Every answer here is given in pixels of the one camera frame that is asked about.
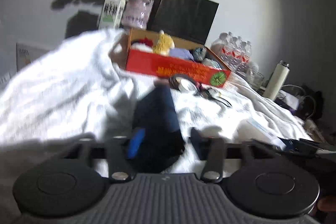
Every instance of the black device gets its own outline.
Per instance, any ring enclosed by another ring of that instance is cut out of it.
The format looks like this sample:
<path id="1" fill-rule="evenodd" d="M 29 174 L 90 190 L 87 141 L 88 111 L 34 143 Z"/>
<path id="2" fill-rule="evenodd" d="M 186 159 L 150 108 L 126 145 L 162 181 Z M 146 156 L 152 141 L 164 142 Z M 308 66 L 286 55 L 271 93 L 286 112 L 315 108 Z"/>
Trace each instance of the black device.
<path id="1" fill-rule="evenodd" d="M 259 142 L 197 140 L 207 158 L 199 179 L 137 173 L 124 156 L 127 140 L 80 142 L 16 180 L 17 223 L 317 223 L 307 214 L 319 181 L 300 163 Z M 106 158 L 108 178 L 92 169 L 96 158 Z M 242 159 L 242 167 L 223 178 L 230 158 Z"/>

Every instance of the round black pad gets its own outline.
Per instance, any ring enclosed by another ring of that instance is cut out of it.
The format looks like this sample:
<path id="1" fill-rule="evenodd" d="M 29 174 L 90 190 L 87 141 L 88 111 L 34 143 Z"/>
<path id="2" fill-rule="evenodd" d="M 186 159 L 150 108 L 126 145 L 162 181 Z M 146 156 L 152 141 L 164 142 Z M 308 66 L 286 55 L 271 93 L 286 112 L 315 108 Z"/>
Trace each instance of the round black pad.
<path id="1" fill-rule="evenodd" d="M 227 180 L 231 200 L 253 215 L 285 219 L 308 213 L 319 193 L 313 175 L 283 159 L 253 160 Z"/>
<path id="2" fill-rule="evenodd" d="M 295 180 L 289 175 L 268 172 L 263 173 L 255 180 L 257 187 L 266 194 L 285 195 L 293 190 Z"/>
<path id="3" fill-rule="evenodd" d="M 19 176 L 13 196 L 22 212 L 64 217 L 96 203 L 105 190 L 104 179 L 79 160 L 49 160 Z"/>

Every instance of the yellow plush toy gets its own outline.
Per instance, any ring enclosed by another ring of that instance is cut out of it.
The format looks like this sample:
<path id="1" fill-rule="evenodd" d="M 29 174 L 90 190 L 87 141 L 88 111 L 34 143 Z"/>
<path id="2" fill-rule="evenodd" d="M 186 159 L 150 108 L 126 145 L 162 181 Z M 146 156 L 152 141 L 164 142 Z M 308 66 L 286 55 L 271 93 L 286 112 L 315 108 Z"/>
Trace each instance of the yellow plush toy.
<path id="1" fill-rule="evenodd" d="M 153 52 L 161 55 L 168 55 L 171 48 L 175 48 L 174 41 L 170 35 L 165 34 L 162 30 L 159 32 L 159 40 L 153 46 Z"/>

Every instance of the white thermos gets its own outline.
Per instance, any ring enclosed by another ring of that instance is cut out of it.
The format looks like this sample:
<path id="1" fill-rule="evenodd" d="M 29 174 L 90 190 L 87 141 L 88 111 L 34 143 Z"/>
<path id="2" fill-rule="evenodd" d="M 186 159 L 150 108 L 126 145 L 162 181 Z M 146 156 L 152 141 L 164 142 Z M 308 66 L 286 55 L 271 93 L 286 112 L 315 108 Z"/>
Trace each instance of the white thermos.
<path id="1" fill-rule="evenodd" d="M 270 98 L 272 101 L 276 99 L 278 92 L 280 91 L 289 73 L 288 67 L 288 63 L 282 60 L 279 62 L 273 72 L 271 79 L 268 82 L 263 97 Z"/>

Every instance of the bed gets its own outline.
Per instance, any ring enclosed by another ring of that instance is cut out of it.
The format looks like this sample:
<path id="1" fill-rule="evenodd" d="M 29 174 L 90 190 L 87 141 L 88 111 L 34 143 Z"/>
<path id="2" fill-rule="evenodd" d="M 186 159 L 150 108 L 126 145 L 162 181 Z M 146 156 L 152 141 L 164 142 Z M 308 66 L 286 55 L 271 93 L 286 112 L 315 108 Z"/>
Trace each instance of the bed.
<path id="1" fill-rule="evenodd" d="M 15 179 L 27 169 L 91 132 L 98 141 L 131 133 L 137 100 L 154 88 L 156 77 L 125 71 L 124 30 L 86 32 L 65 40 L 20 71 L 0 97 L 0 219 L 20 212 L 11 194 Z M 259 96 L 231 74 L 223 94 L 232 108 L 172 90 L 182 135 L 195 127 L 206 136 L 236 142 L 239 123 L 252 117 L 282 138 L 310 139 L 287 110 Z M 191 145 L 168 172 L 197 172 Z M 98 171 L 107 173 L 104 165 Z"/>

